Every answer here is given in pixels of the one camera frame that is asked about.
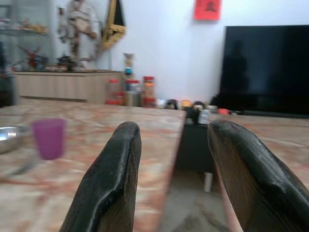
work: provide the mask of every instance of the wooden cabinet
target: wooden cabinet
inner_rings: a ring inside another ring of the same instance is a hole
[[[106,101],[110,78],[121,81],[121,72],[16,72],[19,100],[26,98],[83,101]]]

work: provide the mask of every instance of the red sign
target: red sign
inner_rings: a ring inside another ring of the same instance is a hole
[[[221,0],[196,0],[194,18],[196,20],[219,20]]]

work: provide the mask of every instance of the metal bowl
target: metal bowl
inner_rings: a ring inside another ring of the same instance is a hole
[[[0,127],[0,154],[17,149],[29,131],[26,127]]]

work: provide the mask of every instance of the floor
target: floor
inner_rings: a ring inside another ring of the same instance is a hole
[[[203,181],[202,173],[174,171],[160,232],[228,232],[218,181],[211,193]]]

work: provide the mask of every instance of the black tv screen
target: black tv screen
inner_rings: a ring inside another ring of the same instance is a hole
[[[220,107],[309,114],[309,26],[226,27]]]

